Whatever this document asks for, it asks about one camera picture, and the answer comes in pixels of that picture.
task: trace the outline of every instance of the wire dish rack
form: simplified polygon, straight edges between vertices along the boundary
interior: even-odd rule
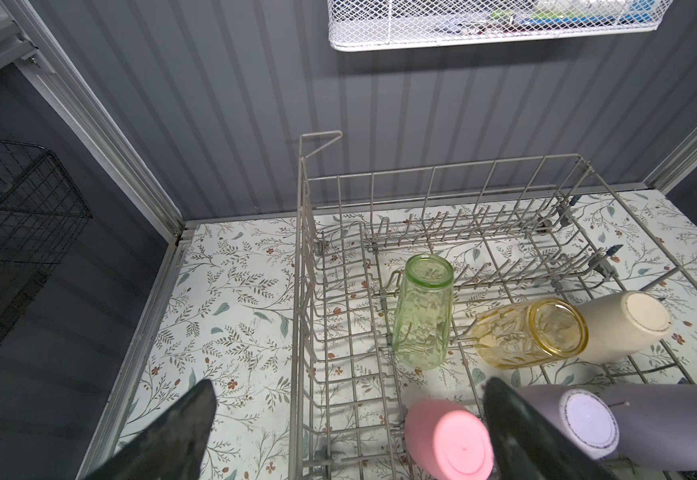
[[[55,153],[0,140],[0,342],[90,218]]]
[[[328,0],[345,52],[655,30],[671,0]]]
[[[291,479],[421,478],[405,453],[406,406],[437,396],[481,416],[486,376],[510,375],[507,381],[518,383],[519,370],[491,370],[459,339],[479,312],[544,296],[576,304],[616,290],[647,291],[676,274],[697,292],[680,261],[578,155],[309,178],[308,159],[341,137],[332,131],[300,140]],[[304,141],[311,140],[321,146],[306,154]],[[598,246],[575,215],[578,198],[594,192],[612,195],[673,268],[649,281],[619,278],[612,255],[620,246]],[[449,356],[428,371],[397,362],[391,348],[401,269],[420,253],[443,256],[455,269]],[[613,287],[600,288],[604,283]],[[646,368],[632,357],[620,365],[587,364],[589,384],[648,382],[663,370],[693,381],[668,344],[653,348],[666,353],[659,366]],[[547,367],[527,371],[531,382],[555,382]]]

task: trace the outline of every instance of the black wire grid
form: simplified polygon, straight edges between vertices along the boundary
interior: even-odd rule
[[[55,153],[0,140],[0,341],[90,218]]]

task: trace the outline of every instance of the green glass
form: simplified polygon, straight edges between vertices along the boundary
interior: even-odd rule
[[[392,347],[403,363],[428,370],[447,358],[452,265],[436,255],[412,256],[399,287]]]

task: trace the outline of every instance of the yellow glass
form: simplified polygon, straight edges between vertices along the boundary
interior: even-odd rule
[[[490,365],[516,369],[577,356],[586,348],[588,329],[570,303],[546,298],[481,313],[461,338],[473,340]]]

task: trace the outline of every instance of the beige tumbler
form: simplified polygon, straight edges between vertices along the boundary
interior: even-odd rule
[[[579,355],[592,363],[613,363],[639,352],[669,334],[666,307],[642,292],[619,292],[577,305],[589,330]]]

